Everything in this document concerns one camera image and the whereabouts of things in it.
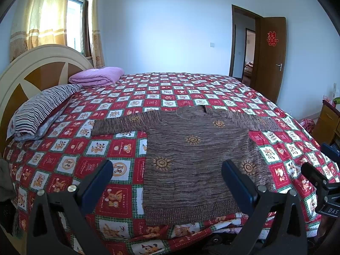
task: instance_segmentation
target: brown knit sweater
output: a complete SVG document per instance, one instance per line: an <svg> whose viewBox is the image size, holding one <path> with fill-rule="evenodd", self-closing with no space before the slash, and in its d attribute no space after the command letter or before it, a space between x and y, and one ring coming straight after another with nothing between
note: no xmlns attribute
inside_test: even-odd
<svg viewBox="0 0 340 255"><path fill-rule="evenodd" d="M147 133L143 209L148 225L187 224L239 212L221 176L231 159L255 185L273 179L249 130L282 131L271 118L204 106L96 120L92 135Z"/></svg>

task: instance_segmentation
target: white wall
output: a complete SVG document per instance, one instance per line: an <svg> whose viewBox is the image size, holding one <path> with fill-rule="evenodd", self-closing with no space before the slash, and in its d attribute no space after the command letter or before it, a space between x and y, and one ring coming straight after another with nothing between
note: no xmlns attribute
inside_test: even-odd
<svg viewBox="0 0 340 255"><path fill-rule="evenodd" d="M287 52L278 106L296 119L321 110L340 88L340 37L317 0L263 0L266 16L287 19Z"/></svg>
<svg viewBox="0 0 340 255"><path fill-rule="evenodd" d="M6 69L10 63L10 38L11 27L14 18L15 9L18 0L16 0L6 13L4 19L0 23L0 74Z"/></svg>
<svg viewBox="0 0 340 255"><path fill-rule="evenodd" d="M231 4L261 13L261 0L100 0L105 63L127 74L228 75Z"/></svg>
<svg viewBox="0 0 340 255"><path fill-rule="evenodd" d="M255 52L255 33L248 32L247 48L245 52L245 61L247 63L254 61L254 52Z"/></svg>
<svg viewBox="0 0 340 255"><path fill-rule="evenodd" d="M245 29L255 30L255 19L235 12L234 23L236 25L236 37L234 70L232 76L241 78L244 68L245 38L247 36Z"/></svg>

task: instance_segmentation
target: door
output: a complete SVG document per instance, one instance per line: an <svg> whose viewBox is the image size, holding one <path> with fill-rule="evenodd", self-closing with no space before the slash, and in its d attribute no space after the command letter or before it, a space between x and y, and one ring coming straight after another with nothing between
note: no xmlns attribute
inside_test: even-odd
<svg viewBox="0 0 340 255"><path fill-rule="evenodd" d="M256 34L256 38L260 35L259 56L253 88L276 103L286 59L286 19L262 17L259 23L261 32Z"/></svg>

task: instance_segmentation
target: pillowcase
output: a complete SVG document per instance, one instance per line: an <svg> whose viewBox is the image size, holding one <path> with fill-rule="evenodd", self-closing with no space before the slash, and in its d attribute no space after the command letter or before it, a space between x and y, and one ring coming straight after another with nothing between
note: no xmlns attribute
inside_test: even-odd
<svg viewBox="0 0 340 255"><path fill-rule="evenodd" d="M7 139L16 133L35 135L49 114L81 87L80 84L58 85L30 98L11 118L7 129Z"/></svg>
<svg viewBox="0 0 340 255"><path fill-rule="evenodd" d="M66 101L64 101L61 105L59 105L57 108L52 110L52 112L47 116L46 120L42 122L42 124L39 126L38 131L31 135L29 133L15 133L14 134L14 141L28 141L28 140L39 140L42 137L45 136L50 126L54 123L56 119L59 118L59 116L63 113L65 108L68 106L69 101L71 98L68 98Z"/></svg>

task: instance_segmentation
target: wooden headboard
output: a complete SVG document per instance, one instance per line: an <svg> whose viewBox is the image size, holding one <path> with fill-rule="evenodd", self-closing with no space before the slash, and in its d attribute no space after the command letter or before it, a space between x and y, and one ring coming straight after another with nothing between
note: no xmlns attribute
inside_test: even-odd
<svg viewBox="0 0 340 255"><path fill-rule="evenodd" d="M0 153L9 142L10 119L24 102L47 88L67 84L70 76L91 68L82 54L57 44L38 46L16 58L0 75Z"/></svg>

